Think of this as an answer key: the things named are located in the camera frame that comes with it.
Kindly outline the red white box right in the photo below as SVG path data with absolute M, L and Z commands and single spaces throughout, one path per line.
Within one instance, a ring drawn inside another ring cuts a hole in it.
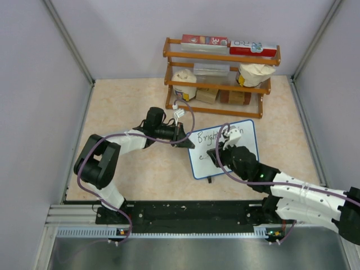
M 232 40 L 230 42 L 229 53 L 231 55 L 241 56 L 275 57 L 277 53 L 277 45 Z

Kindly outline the clear plastic box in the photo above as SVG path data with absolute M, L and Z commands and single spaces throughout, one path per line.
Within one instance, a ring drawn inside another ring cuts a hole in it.
M 230 66 L 226 64 L 195 63 L 193 73 L 198 76 L 226 77 L 230 72 Z

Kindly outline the red foil box left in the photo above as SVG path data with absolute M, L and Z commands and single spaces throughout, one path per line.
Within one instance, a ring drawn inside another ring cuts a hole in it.
M 184 34 L 182 35 L 181 44 L 185 44 L 185 45 L 194 44 L 195 46 L 225 47 L 228 44 L 228 39 L 226 37 Z

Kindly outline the blue framed whiteboard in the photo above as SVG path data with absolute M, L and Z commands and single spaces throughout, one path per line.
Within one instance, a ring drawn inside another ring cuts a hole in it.
M 241 138 L 236 146 L 245 146 L 258 158 L 258 145 L 254 122 L 250 119 L 233 122 L 231 126 L 237 127 L 241 132 Z M 216 168 L 210 157 L 203 159 L 207 151 L 215 148 L 215 140 L 220 126 L 214 126 L 194 131 L 189 139 L 194 143 L 195 148 L 189 149 L 188 154 L 191 163 L 194 179 L 204 179 L 223 174 L 221 168 Z

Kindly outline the white bag right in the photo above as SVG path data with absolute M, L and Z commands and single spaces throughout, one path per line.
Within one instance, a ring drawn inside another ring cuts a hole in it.
M 265 64 L 240 63 L 236 75 L 236 82 L 241 87 L 256 87 L 269 79 L 276 68 Z

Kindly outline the wooden three tier rack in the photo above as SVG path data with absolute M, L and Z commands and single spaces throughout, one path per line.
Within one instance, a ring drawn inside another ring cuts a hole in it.
M 256 87 L 241 87 L 235 80 L 238 67 L 235 64 L 269 64 L 278 67 L 281 63 L 281 50 L 277 46 L 277 53 L 275 57 L 250 57 L 240 55 L 214 55 L 194 52 L 180 52 L 172 51 L 171 45 L 179 46 L 181 41 L 179 39 L 166 38 L 163 47 L 163 56 L 167 58 L 167 68 L 164 77 L 164 84 L 168 86 L 168 93 L 165 101 L 165 108 L 171 109 L 177 94 L 174 93 L 175 86 L 196 87 L 196 88 L 214 88 L 218 89 L 218 95 L 213 105 L 206 105 L 200 101 L 196 101 L 191 105 L 194 112 L 209 113 L 218 115 L 228 115 L 243 118 L 261 119 L 263 117 L 263 98 L 264 95 L 269 95 L 271 92 L 271 80 L 267 79 Z M 202 76 L 197 79 L 196 83 L 177 82 L 172 79 L 174 72 L 178 69 L 193 70 L 194 64 L 200 60 L 209 60 L 210 62 L 221 63 L 229 62 L 230 71 L 224 79 L 217 77 L 210 78 L 209 76 Z M 220 90 L 250 92 L 251 100 L 249 105 L 233 105 L 220 102 Z

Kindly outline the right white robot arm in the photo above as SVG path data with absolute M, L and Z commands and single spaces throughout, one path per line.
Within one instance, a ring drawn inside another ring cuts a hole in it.
M 213 164 L 231 179 L 268 196 L 263 201 L 266 221 L 279 219 L 319 225 L 359 244 L 359 189 L 334 190 L 298 180 L 257 161 L 245 146 L 207 151 Z

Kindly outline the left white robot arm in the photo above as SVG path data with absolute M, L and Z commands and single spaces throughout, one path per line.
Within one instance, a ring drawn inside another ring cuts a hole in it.
M 174 105 L 174 117 L 165 123 L 166 114 L 159 107 L 151 107 L 141 124 L 133 129 L 108 136 L 91 135 L 74 165 L 78 186 L 97 197 L 108 208 L 108 216 L 115 223 L 127 218 L 122 206 L 125 198 L 118 191 L 113 177 L 120 155 L 150 147 L 154 142 L 173 147 L 194 149 L 195 145 L 185 133 L 180 117 L 185 110 Z

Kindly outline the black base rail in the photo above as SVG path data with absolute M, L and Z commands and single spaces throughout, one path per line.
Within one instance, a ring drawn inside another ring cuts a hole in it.
M 127 201 L 120 210 L 99 207 L 96 224 L 132 224 L 132 230 L 140 232 L 242 232 L 251 226 L 293 222 L 264 210 L 260 200 Z

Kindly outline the brown cardboard box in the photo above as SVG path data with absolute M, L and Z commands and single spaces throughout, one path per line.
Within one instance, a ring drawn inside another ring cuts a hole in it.
M 208 104 L 214 104 L 218 95 L 218 89 L 214 88 L 198 88 L 196 99 Z

